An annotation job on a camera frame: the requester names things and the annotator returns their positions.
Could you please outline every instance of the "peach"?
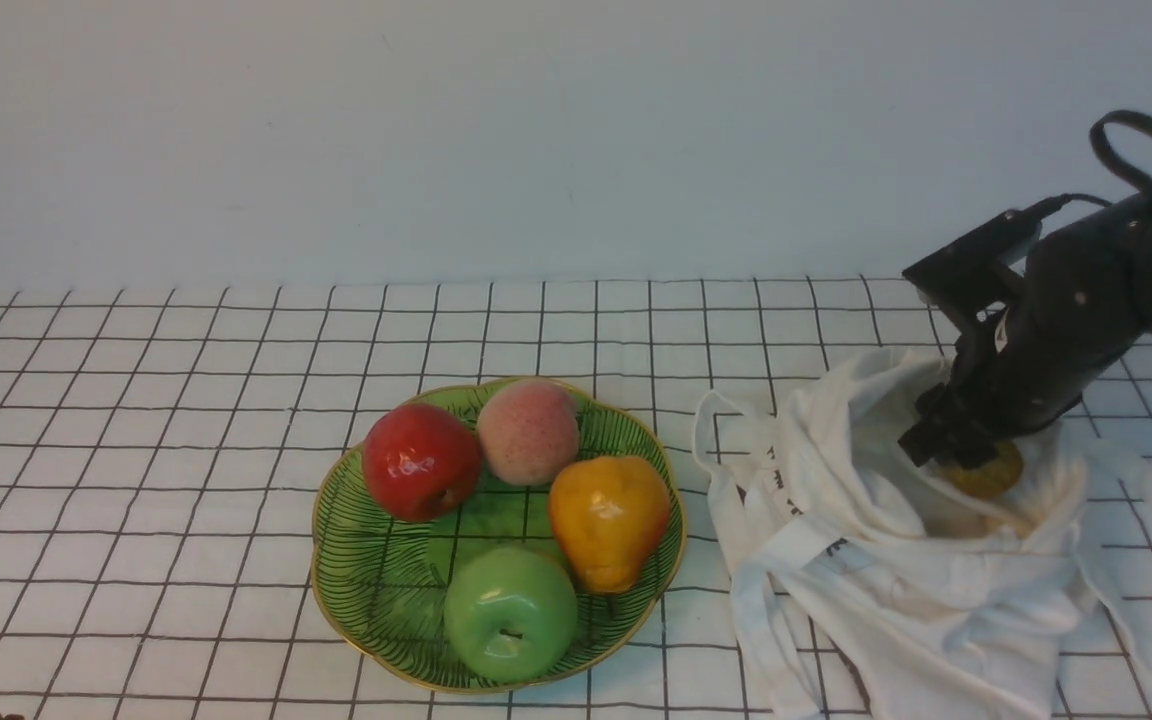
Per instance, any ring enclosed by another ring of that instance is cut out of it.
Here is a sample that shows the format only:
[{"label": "peach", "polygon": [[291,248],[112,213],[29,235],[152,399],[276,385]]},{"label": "peach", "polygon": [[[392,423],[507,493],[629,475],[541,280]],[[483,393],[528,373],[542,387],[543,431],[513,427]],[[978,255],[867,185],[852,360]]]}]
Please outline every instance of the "peach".
[{"label": "peach", "polygon": [[509,382],[483,407],[479,442],[493,473],[503,482],[548,483],[579,450],[576,400],[544,378]]}]

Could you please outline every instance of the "white wall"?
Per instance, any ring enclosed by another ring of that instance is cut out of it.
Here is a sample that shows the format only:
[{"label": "white wall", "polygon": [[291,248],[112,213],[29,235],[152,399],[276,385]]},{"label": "white wall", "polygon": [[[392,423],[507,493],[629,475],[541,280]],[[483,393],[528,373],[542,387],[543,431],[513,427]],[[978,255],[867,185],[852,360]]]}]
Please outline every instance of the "white wall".
[{"label": "white wall", "polygon": [[1119,106],[1140,0],[0,0],[0,288],[890,273]]}]

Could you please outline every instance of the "gold plate rim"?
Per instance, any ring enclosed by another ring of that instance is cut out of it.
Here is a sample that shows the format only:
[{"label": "gold plate rim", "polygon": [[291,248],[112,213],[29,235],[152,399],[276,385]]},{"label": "gold plate rim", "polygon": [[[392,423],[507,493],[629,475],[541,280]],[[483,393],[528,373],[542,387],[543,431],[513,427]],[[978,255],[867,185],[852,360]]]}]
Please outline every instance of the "gold plate rim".
[{"label": "gold plate rim", "polygon": [[[513,376],[508,378],[499,378],[495,379],[495,381],[490,381],[490,382],[458,384],[458,386],[438,387],[422,392],[419,393],[419,395],[409,397],[407,401],[403,401],[402,404],[400,406],[410,406],[412,402],[419,402],[424,400],[424,397],[434,395],[434,393],[438,392],[448,392],[458,389],[471,391],[485,387],[503,386],[503,384],[524,381],[524,379],[531,379],[536,377],[538,376]],[[351,455],[356,450],[359,452],[359,454],[362,453],[362,447],[361,447],[362,441],[359,441],[353,447],[349,447],[349,450],[344,450],[343,454],[340,455],[338,461],[333,462],[332,468],[328,470],[326,475],[324,475],[323,482],[319,483],[319,491],[314,493],[314,509],[312,510],[314,514],[312,514],[312,525],[311,525],[311,538],[312,541],[314,541],[314,552],[311,553],[310,558],[310,588],[312,589],[312,591],[314,591],[314,602],[317,606],[319,606],[319,614],[323,615],[323,619],[326,620],[326,623],[328,623],[328,626],[332,626],[333,632],[339,635],[340,639],[342,639],[343,643],[348,644],[349,647],[353,647],[356,651],[361,652],[364,657],[370,657],[370,659],[374,660],[376,664],[379,664],[381,667],[384,667],[393,675],[396,675],[399,679],[407,680],[408,683],[411,683],[419,688],[427,689],[429,691],[433,692],[460,694],[460,696],[483,696],[484,694],[507,694],[513,691],[520,691],[520,689],[538,687],[538,685],[547,685],[548,683],[556,683],[559,680],[570,679],[571,675],[577,675],[584,673],[584,670],[589,670],[590,667],[593,667],[599,662],[607,660],[608,657],[614,655],[614,653],[624,647],[626,644],[628,644],[628,642],[630,642],[630,639],[634,637],[634,635],[638,632],[641,629],[643,629],[643,626],[646,624],[646,621],[649,621],[649,619],[652,617],[652,611],[655,609],[657,604],[660,602],[660,598],[662,598],[664,593],[668,591],[669,585],[673,583],[673,579],[675,579],[676,575],[679,574],[679,568],[681,568],[682,566],[682,558],[684,556],[687,551],[687,507],[684,502],[682,502],[682,495],[679,493],[679,487],[677,484],[675,483],[675,471],[673,471],[673,462],[669,461],[669,454],[668,452],[666,452],[666,448],[664,448],[664,444],[660,442],[660,438],[658,438],[657,434],[652,432],[652,429],[650,429],[649,425],[644,423],[644,420],[635,418],[634,415],[627,414],[626,410],[620,409],[620,407],[608,406],[607,402],[596,400],[596,397],[591,396],[590,393],[582,391],[582,388],[579,387],[573,386],[570,382],[559,381],[559,379],[554,378],[545,378],[545,379],[547,379],[547,381],[559,384],[559,386],[562,386],[564,389],[573,393],[573,395],[576,395],[577,397],[582,397],[582,400],[590,402],[590,404],[599,406],[602,407],[602,409],[605,410],[612,410],[614,414],[621,414],[626,416],[626,418],[630,419],[635,425],[637,425],[637,427],[643,429],[643,432],[645,432],[647,437],[652,438],[652,442],[654,442],[657,447],[660,448],[660,457],[664,457],[664,465],[666,467],[666,471],[668,475],[668,477],[664,479],[666,480],[666,486],[669,488],[669,493],[673,495],[673,500],[675,500],[675,502],[677,503],[679,518],[681,520],[680,523],[681,539],[679,541],[679,555],[676,556],[675,561],[673,561],[673,568],[670,568],[669,573],[666,575],[664,584],[660,585],[660,591],[654,593],[654,596],[652,597],[652,602],[647,604],[646,608],[643,611],[643,616],[641,616],[639,620],[637,620],[636,623],[632,626],[632,628],[630,628],[630,632],[627,632],[626,637],[623,637],[621,642],[614,644],[614,646],[612,647],[608,647],[607,651],[602,652],[601,655],[594,657],[593,660],[590,660],[584,665],[573,667],[573,669],[570,670],[564,670],[564,673],[559,673],[558,675],[550,676],[548,679],[524,680],[524,682],[521,683],[498,685],[494,688],[452,688],[426,682],[426,680],[417,679],[414,675],[400,670],[397,667],[394,667],[391,662],[382,659],[382,657],[376,655],[374,652],[369,651],[366,647],[363,647],[359,643],[353,641],[353,638],[349,638],[348,632],[344,632],[342,626],[338,623],[338,621],[332,616],[332,614],[329,614],[328,609],[326,609],[326,607],[323,605],[323,596],[319,591],[319,552],[320,552],[319,505],[323,501],[323,488],[326,486],[326,482],[328,482],[328,478],[332,477],[335,470],[338,470],[340,464],[342,464],[342,462],[344,462],[347,457],[349,457],[349,455]]]}]

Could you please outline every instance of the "red apple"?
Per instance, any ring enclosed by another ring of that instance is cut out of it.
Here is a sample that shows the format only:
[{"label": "red apple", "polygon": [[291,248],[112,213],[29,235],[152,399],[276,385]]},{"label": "red apple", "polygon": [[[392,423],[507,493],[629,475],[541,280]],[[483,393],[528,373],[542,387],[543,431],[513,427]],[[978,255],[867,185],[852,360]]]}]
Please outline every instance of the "red apple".
[{"label": "red apple", "polygon": [[406,523],[438,518],[468,500],[482,469],[479,441],[441,407],[399,406],[362,441],[367,492]]}]

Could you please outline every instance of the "green apple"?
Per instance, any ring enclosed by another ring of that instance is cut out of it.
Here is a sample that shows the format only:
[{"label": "green apple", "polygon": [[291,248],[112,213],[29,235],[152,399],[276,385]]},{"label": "green apple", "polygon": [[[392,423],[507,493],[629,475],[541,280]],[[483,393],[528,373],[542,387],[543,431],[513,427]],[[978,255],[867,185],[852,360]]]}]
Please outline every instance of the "green apple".
[{"label": "green apple", "polygon": [[553,558],[503,544],[456,568],[444,628],[452,650],[484,679],[538,679],[576,637],[576,591]]}]

